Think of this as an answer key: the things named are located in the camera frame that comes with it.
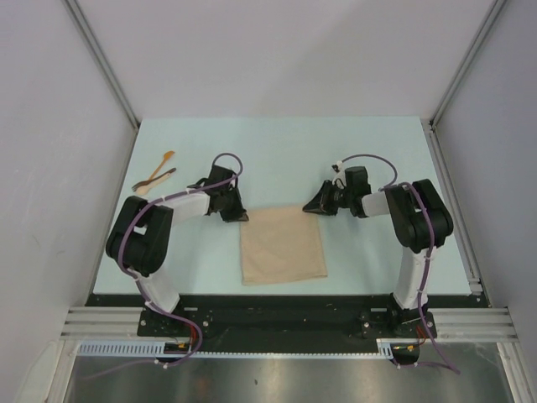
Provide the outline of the beige cloth napkin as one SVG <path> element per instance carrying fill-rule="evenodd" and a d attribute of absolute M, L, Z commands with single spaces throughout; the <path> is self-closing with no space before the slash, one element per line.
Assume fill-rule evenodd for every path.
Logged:
<path fill-rule="evenodd" d="M 318 218 L 300 207 L 254 210 L 240 226 L 244 285 L 277 285 L 326 278 Z"/>

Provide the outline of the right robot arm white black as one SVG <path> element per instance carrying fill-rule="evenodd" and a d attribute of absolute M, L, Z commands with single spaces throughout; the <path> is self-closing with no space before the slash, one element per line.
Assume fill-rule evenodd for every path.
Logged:
<path fill-rule="evenodd" d="M 331 217 L 347 209 L 361 219 L 390 217 L 403 253 L 398 281 L 379 325 L 396 337 L 411 338 L 427 332 L 431 261 L 454 231 L 451 214 L 440 194 L 429 179 L 390 185 L 374 192 L 365 167 L 332 169 L 336 177 L 323 181 L 302 211 Z"/>

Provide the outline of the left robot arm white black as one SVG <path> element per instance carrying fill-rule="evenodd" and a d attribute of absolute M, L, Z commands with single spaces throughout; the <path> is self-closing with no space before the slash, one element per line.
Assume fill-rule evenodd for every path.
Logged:
<path fill-rule="evenodd" d="M 132 277 L 146 304 L 158 311 L 156 325 L 174 336 L 184 329 L 185 314 L 175 309 L 180 294 L 164 268 L 174 225 L 218 213 L 223 222 L 246 222 L 238 190 L 239 173 L 213 165 L 206 178 L 178 193 L 148 201 L 128 197 L 112 226 L 106 255 Z"/>

